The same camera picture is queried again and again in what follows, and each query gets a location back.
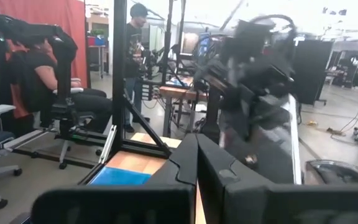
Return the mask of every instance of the blue mat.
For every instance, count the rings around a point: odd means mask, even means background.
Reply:
[[[151,177],[150,174],[103,167],[91,181],[92,185],[139,185],[144,184]]]

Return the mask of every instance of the red curtain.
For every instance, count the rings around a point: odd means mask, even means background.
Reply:
[[[85,55],[85,4],[81,0],[0,0],[0,14],[29,23],[57,24],[78,46],[71,75],[87,86]]]

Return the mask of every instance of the gray floor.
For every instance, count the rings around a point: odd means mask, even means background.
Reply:
[[[97,74],[92,74],[92,86],[93,88],[106,91],[111,96],[111,77],[100,79]],[[305,162],[314,158],[323,158],[346,161],[358,165],[358,146],[353,144],[351,130],[347,132],[347,136],[340,138],[340,141],[331,139],[330,134],[321,131],[321,129],[326,128],[342,129],[356,115],[358,111],[358,91],[326,86],[324,87],[322,98],[328,100],[326,106],[317,102],[315,107],[303,107],[303,123],[316,121],[318,129],[305,124],[300,125],[301,161]],[[155,101],[150,101],[145,102],[142,109],[146,116],[151,117],[151,127],[158,134],[161,134],[163,108]],[[144,132],[137,125],[135,125],[135,128],[140,132]],[[173,129],[173,131],[178,138],[183,136],[179,130]],[[48,135],[22,148],[31,150],[37,146],[50,144],[53,142],[52,139],[53,136]],[[58,150],[59,148],[56,147],[49,150],[48,153],[57,155]],[[96,162],[98,159],[94,154],[94,149],[83,146],[73,146],[72,150],[68,153],[68,157],[88,162]],[[0,166],[11,164],[20,165],[23,169],[23,174],[20,177],[5,177],[0,179],[0,194],[9,200],[9,205],[0,210],[0,224],[7,224],[18,214],[28,212],[32,202],[42,192],[61,185],[73,185],[89,172],[89,169],[74,166],[68,166],[65,170],[60,170],[58,169],[57,162],[31,159],[18,154],[11,154],[0,158]]]

